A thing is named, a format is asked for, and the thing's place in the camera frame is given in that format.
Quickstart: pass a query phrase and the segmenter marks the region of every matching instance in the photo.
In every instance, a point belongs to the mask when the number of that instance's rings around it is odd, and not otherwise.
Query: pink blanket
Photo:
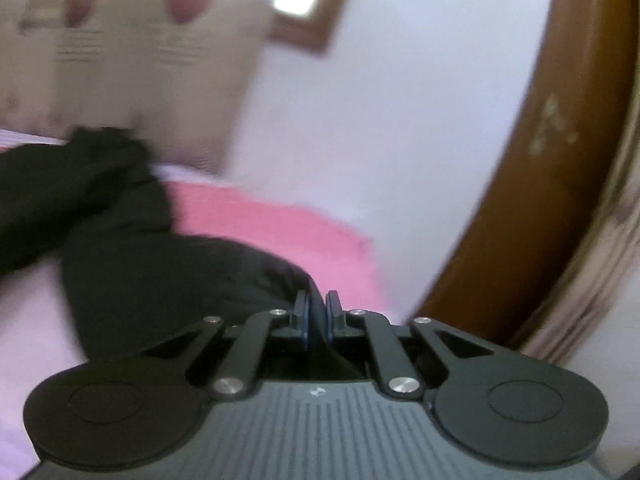
[[[217,236],[277,254],[308,272],[342,306],[385,312],[369,241],[313,211],[258,202],[233,187],[168,182],[183,234]]]

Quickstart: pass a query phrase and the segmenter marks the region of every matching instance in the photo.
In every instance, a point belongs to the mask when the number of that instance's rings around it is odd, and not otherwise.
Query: silver screw head
[[[213,389],[219,394],[235,395],[244,390],[244,383],[235,377],[223,377],[213,383]]]
[[[420,382],[413,377],[396,377],[389,381],[389,387],[398,394],[412,394],[420,388]]]

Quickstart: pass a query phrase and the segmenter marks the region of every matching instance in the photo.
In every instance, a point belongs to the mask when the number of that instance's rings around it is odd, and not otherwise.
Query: black cloth
[[[356,378],[322,338],[313,279],[272,254],[220,238],[171,232],[164,187],[149,153],[126,132],[79,129],[64,146],[0,155],[0,276],[59,249],[79,342],[90,360],[140,351],[204,316],[242,324],[312,298],[308,358],[316,379]]]

